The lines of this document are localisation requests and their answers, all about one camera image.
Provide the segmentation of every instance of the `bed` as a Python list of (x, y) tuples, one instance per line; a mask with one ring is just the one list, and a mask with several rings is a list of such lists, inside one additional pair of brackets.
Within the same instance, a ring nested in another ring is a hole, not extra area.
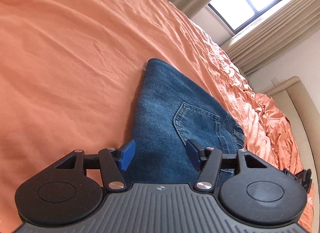
[(275, 100), (277, 107), (286, 115), (291, 124), (300, 158), (305, 169), (312, 170), (314, 183), (314, 220), (312, 232), (319, 229), (319, 129), (320, 115), (308, 91), (298, 77), (292, 77), (266, 92)]
[[(14, 193), (22, 182), (74, 149), (93, 154), (131, 138), (151, 58), (218, 100), (242, 127), (246, 149), (277, 168), (303, 169), (275, 102), (255, 94), (225, 52), (172, 3), (0, 0), (0, 12), (1, 233), (21, 223)], [(300, 223), (311, 231), (309, 199)]]

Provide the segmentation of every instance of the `beige headboard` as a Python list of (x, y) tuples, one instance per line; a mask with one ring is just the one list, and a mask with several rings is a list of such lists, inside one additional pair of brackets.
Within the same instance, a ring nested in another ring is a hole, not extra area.
[(320, 114), (298, 77), (288, 79), (265, 94), (275, 100), (277, 107), (289, 119), (302, 164), (305, 169), (312, 170), (311, 178), (315, 186), (315, 213), (312, 233), (320, 233)]

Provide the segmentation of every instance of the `blue clamp pad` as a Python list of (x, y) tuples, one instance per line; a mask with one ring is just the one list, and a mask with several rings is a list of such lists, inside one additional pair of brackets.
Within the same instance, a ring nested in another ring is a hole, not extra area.
[(134, 140), (122, 145), (117, 150), (117, 156), (119, 156), (118, 160), (116, 160), (116, 164), (119, 170), (127, 170), (132, 158), (134, 157), (136, 151), (136, 143)]

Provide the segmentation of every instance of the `denim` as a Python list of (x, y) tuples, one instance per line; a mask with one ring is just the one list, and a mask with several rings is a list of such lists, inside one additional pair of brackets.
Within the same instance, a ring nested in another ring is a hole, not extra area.
[[(244, 144), (241, 126), (217, 100), (158, 59), (148, 61), (132, 136), (136, 153), (123, 172), (128, 185), (193, 184), (199, 172), (187, 157), (188, 139), (231, 154)], [(219, 185), (232, 176), (232, 170), (222, 170)]]

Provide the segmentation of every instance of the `white wall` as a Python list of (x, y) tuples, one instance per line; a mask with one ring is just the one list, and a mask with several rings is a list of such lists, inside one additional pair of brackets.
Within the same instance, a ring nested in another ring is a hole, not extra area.
[(233, 33), (228, 30), (223, 21), (207, 6), (199, 11), (191, 20), (209, 34), (213, 42), (219, 46), (233, 36)]
[(320, 30), (299, 45), (248, 76), (255, 92), (274, 87), (272, 78), (283, 82), (298, 76), (320, 112)]

